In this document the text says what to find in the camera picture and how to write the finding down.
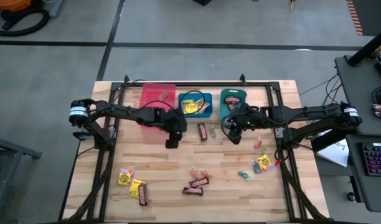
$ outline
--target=rgb keyboard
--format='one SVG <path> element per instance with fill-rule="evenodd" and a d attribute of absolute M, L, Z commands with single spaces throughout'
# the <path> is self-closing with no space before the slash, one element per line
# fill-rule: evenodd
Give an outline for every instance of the rgb keyboard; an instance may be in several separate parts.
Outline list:
<path fill-rule="evenodd" d="M 381 176 L 381 143 L 361 142 L 359 147 L 366 175 Z"/>

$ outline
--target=wooden tabletop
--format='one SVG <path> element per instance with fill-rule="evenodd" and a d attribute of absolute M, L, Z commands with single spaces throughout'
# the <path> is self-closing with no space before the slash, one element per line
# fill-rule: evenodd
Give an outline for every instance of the wooden tabletop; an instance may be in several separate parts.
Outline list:
<path fill-rule="evenodd" d="M 295 81 L 278 81 L 285 106 L 301 107 Z M 108 100 L 111 82 L 96 82 L 92 98 Z M 239 145 L 233 145 L 221 132 L 219 125 L 220 92 L 225 87 L 177 87 L 177 94 L 200 90 L 212 94 L 213 114 L 209 118 L 187 118 L 188 130 L 177 149 L 166 149 L 166 133 L 144 129 L 134 121 L 121 120 L 111 176 L 106 222 L 269 222 L 288 221 L 286 200 L 280 168 L 254 175 L 248 162 L 256 158 L 253 144 L 259 136 L 268 146 L 266 154 L 275 162 L 276 150 L 272 129 L 246 131 Z M 239 87 L 247 92 L 249 105 L 268 106 L 266 90 L 262 87 Z M 142 88 L 125 90 L 124 105 L 138 107 Z M 197 123 L 214 127 L 217 137 L 200 141 Z M 293 123 L 301 127 L 304 122 Z M 93 146 L 93 140 L 81 143 L 79 152 Z M 329 216 L 313 152 L 294 150 L 301 187 L 325 216 Z M 71 216 L 90 192 L 98 151 L 82 154 L 75 164 L 63 218 Z M 192 180 L 188 167 L 207 170 L 213 178 L 205 185 L 204 196 L 183 195 L 182 189 Z M 128 195 L 128 187 L 118 185 L 120 169 L 135 170 L 135 178 L 148 184 L 149 206 L 141 207 L 138 199 Z M 238 176 L 242 169 L 253 179 Z M 292 191 L 296 214 L 298 206 Z M 95 214 L 99 211 L 97 198 Z"/>

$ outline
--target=candy bar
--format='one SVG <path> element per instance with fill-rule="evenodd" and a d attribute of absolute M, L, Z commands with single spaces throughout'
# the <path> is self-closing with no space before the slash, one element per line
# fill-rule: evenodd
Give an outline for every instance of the candy bar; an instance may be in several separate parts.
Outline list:
<path fill-rule="evenodd" d="M 148 206 L 148 188 L 146 184 L 139 185 L 139 205 Z"/>
<path fill-rule="evenodd" d="M 205 129 L 204 123 L 197 124 L 197 127 L 199 129 L 200 139 L 202 141 L 207 140 L 207 131 Z"/>
<path fill-rule="evenodd" d="M 203 196 L 203 188 L 188 188 L 188 187 L 184 187 L 184 190 L 182 190 L 182 193 L 184 195 L 199 195 L 199 196 Z"/>
<path fill-rule="evenodd" d="M 209 179 L 207 177 L 204 177 L 200 180 L 191 181 L 189 182 L 189 184 L 191 187 L 199 187 L 201 185 L 209 184 Z"/>

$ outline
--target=vacuum cleaner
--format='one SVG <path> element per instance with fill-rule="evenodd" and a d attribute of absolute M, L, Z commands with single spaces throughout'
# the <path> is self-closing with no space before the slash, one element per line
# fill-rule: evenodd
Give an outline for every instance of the vacuum cleaner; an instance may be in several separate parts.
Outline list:
<path fill-rule="evenodd" d="M 2 26 L 3 30 L 0 30 L 0 36 L 19 37 L 42 29 L 49 21 L 49 12 L 43 6 L 42 0 L 0 0 L 1 17 L 6 21 Z M 23 30 L 9 31 L 20 20 L 35 13 L 43 15 L 38 24 Z"/>

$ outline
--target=concrete floor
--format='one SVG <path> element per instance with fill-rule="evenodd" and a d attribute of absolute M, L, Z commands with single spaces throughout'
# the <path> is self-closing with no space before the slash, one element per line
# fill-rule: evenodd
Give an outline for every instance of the concrete floor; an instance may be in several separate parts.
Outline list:
<path fill-rule="evenodd" d="M 0 40 L 107 42 L 120 0 L 66 0 L 57 19 L 26 37 Z M 37 20 L 26 18 L 18 27 Z M 282 0 L 126 0 L 115 42 L 362 46 L 345 0 L 299 1 L 289 12 Z M 104 47 L 0 45 L 0 136 L 43 151 L 23 159 L 4 206 L 3 220 L 57 220 L 78 141 L 68 109 L 91 95 Z M 331 78 L 334 58 L 348 51 L 238 50 L 113 47 L 104 80 L 296 80 L 299 92 Z M 321 104 L 324 86 L 301 96 L 304 106 Z M 344 94 L 339 100 L 345 100 Z M 381 213 L 347 201 L 345 178 L 322 177 L 332 218 L 381 223 Z"/>

